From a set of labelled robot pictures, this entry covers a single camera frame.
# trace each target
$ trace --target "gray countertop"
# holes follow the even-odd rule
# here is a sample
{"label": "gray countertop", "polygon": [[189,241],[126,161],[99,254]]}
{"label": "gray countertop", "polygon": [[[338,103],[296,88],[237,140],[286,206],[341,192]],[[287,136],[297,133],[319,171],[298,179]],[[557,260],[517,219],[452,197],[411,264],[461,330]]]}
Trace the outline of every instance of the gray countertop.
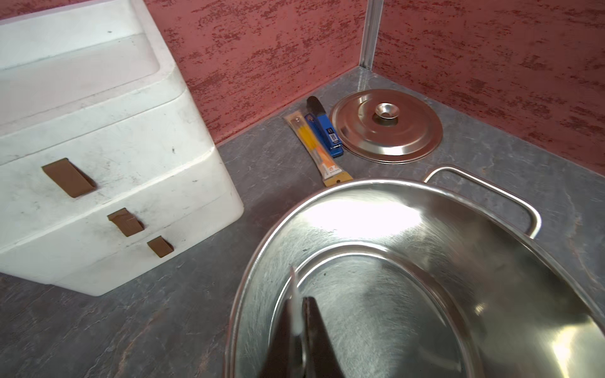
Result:
{"label": "gray countertop", "polygon": [[[543,217],[537,242],[605,310],[605,178],[474,120],[443,104],[355,68],[316,90],[326,108],[368,88],[410,93],[435,109],[443,142],[407,165],[380,165],[345,151],[337,162],[355,178],[421,180],[454,164],[516,193]],[[219,376],[229,312],[248,260],[264,234],[324,186],[281,116],[224,143],[219,151],[246,207],[235,223],[129,283],[90,297],[0,276],[0,376]],[[449,173],[432,184],[458,192],[520,229],[517,205]]]}

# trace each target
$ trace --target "stainless steel basin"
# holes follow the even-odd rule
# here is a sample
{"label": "stainless steel basin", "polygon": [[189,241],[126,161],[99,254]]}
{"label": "stainless steel basin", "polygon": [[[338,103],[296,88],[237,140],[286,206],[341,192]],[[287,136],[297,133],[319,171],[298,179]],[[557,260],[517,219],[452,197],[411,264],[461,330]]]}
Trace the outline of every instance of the stainless steel basin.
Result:
{"label": "stainless steel basin", "polygon": [[224,377],[257,377],[290,266],[316,298],[347,378],[603,377],[603,314],[532,240],[538,212],[455,167],[425,181],[443,169],[525,207],[529,235],[426,183],[328,188],[285,215],[252,257]]}

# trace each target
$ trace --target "styrofoam cooler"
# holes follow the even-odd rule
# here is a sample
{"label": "styrofoam cooler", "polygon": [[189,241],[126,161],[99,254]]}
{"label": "styrofoam cooler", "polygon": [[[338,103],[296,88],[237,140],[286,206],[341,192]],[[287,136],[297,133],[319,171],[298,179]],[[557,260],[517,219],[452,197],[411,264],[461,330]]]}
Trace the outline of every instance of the styrofoam cooler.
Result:
{"label": "styrofoam cooler", "polygon": [[101,295],[240,217],[142,0],[0,21],[0,51],[0,272]]}

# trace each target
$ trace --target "red textured wall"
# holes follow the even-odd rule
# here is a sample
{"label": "red textured wall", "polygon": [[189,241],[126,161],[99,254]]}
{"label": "red textured wall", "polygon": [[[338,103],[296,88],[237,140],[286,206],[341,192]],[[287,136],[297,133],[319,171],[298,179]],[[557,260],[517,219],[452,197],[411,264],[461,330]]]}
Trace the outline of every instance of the red textured wall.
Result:
{"label": "red textured wall", "polygon": [[[0,19],[79,0],[1,0]],[[359,63],[367,0],[145,0],[214,140]]]}
{"label": "red textured wall", "polygon": [[605,174],[603,0],[385,0],[374,70]]}

